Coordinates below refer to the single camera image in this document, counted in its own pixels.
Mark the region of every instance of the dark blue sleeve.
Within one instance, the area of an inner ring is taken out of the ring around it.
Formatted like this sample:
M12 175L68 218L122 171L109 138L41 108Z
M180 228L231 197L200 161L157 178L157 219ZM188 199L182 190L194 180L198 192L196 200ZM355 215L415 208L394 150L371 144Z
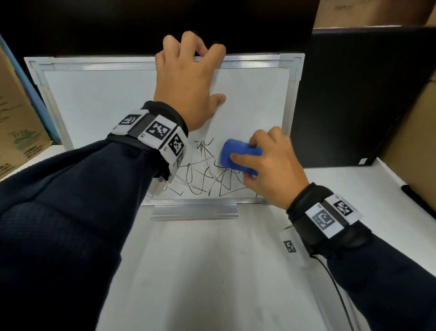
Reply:
M379 237L327 264L372 331L436 330L436 278Z
M2 324L94 329L121 248L157 169L150 156L99 141L0 184Z

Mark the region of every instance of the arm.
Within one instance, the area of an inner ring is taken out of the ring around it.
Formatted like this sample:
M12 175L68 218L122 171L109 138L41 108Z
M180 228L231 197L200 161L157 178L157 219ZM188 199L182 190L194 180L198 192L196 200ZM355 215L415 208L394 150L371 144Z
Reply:
M225 100L209 92L225 47L208 51L187 32L181 43L167 36L163 48L156 55L154 100L176 109L188 130L200 128ZM195 52L204 59L195 62ZM9 317L15 323L95 328L121 249L157 171L147 152L99 141L3 181L3 324Z
M257 170L244 174L244 184L285 209L311 254L322 254L337 283L377 330L434 330L436 278L421 266L375 236L361 222L346 224L331 239L305 212L333 194L323 186L309 185L293 152L290 138L280 128L257 131L250 144L262 156L232 155L233 161Z

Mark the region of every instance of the black cable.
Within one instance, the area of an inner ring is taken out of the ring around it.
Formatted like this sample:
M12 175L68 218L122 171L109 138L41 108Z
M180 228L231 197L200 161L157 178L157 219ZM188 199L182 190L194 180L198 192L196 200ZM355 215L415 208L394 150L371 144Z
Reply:
M323 263L319 258L317 258L316 256L311 255L310 257L311 257L312 259L318 260L319 263L321 263L321 265L324 267L324 269L326 269L326 271L327 271L328 275L330 276L330 279L331 279L331 281L333 282L333 285L334 285L334 287L335 287L335 289L336 289L336 291L337 291L337 293L338 293L338 295L339 295L339 299L341 300L342 307L344 308L345 315L347 316L348 323L350 324L351 331L354 331L353 323L351 322L350 315L348 315L347 307L346 307L345 304L344 304L344 300L342 300L342 295L341 295L341 293L339 292L339 289L337 288L337 285L336 285L336 281L334 280L333 276L331 275L329 269L328 269L328 268L326 267L326 265L325 265L325 264L324 264L324 263Z

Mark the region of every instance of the white table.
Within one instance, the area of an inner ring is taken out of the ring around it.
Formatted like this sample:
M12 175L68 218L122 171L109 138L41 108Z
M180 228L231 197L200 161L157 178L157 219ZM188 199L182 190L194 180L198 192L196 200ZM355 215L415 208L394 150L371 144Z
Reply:
M31 162L59 152L61 146L52 146ZM350 201L375 234L436 275L436 222L380 163L306 173ZM284 211L262 205L238 210L238 219L150 221L152 207L140 208L98 330L327 330L308 279L331 302L331 325L348 330L321 266L308 273L289 262L279 239L289 225Z

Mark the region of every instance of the blue sponge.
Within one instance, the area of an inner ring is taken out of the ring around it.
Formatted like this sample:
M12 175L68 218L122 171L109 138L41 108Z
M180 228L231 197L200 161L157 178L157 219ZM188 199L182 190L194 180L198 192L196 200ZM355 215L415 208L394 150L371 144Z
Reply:
M257 147L251 147L246 142L242 142L239 140L229 139L224 143L224 146L221 151L221 165L225 168L230 168L234 170L240 170L242 172L249 173L253 176L257 176L258 173L256 170L252 168L243 167L237 163L234 163L230 159L230 154L250 154L254 156L262 155L262 149Z

